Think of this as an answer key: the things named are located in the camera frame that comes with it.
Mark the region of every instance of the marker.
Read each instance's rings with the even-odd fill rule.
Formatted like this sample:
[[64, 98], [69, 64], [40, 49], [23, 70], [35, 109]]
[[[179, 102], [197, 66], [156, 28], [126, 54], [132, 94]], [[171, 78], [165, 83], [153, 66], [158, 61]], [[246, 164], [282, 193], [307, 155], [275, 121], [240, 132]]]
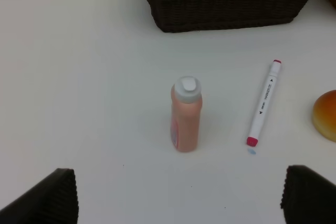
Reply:
[[271, 66], [271, 70], [266, 78], [265, 86], [261, 93], [261, 97], [258, 102], [258, 107], [253, 117], [250, 132], [248, 133], [247, 145], [249, 146], [254, 147], [258, 143], [259, 135], [261, 129], [263, 128], [262, 126], [264, 125], [265, 122], [267, 108], [274, 91], [275, 83], [277, 82], [280, 67], [281, 67], [281, 61], [274, 60]]

